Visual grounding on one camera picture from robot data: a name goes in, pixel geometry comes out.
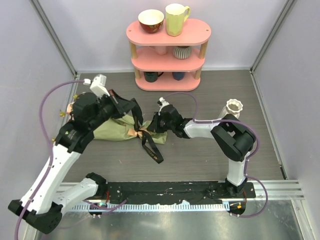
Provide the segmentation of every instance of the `bowl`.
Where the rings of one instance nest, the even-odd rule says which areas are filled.
[[[138,16],[139,23],[144,31],[154,34],[159,31],[164,23],[165,15],[156,9],[148,9],[140,12]]]

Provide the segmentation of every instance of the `cable connector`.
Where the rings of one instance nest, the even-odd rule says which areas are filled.
[[[84,81],[83,85],[86,85],[86,86],[90,86],[91,85],[91,80],[90,79],[86,78],[83,81]]]

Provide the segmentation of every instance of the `white wall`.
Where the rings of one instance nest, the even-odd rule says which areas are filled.
[[[257,68],[289,178],[298,179],[320,227],[320,1],[298,0]]]
[[[27,0],[1,2],[0,76],[0,238],[12,240],[18,217],[8,204],[26,193],[49,156],[39,127],[40,101],[51,87],[72,80]],[[50,136],[56,134],[67,94],[66,87],[46,104]]]
[[[133,69],[128,25],[172,0],[39,0],[77,71]],[[251,67],[286,0],[180,0],[212,35],[205,67]]]

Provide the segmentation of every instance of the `shelf tier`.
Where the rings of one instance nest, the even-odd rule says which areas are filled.
[[[151,47],[141,47],[136,50],[137,58],[131,59],[135,68],[144,72],[192,72],[200,69],[205,59],[199,58],[200,50],[193,48],[187,59],[178,59],[173,54],[173,48],[168,47],[167,53],[159,55]]]
[[[195,46],[208,41],[211,29],[204,21],[188,18],[184,22],[182,33],[170,36],[166,31],[166,20],[156,33],[145,32],[139,21],[135,21],[126,29],[126,35],[131,43],[139,46]]]
[[[171,72],[165,72],[155,82],[147,82],[143,72],[141,78],[135,79],[139,88],[145,91],[174,91],[188,92],[196,89],[200,84],[200,78],[195,80],[195,72],[186,72],[182,80],[175,80]]]

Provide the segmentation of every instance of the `mug handle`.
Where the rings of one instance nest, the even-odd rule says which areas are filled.
[[[187,10],[186,15],[184,16],[184,22],[185,22],[187,20],[187,18],[189,17],[189,15],[190,15],[190,7],[185,6],[184,8],[185,8],[184,11]]]

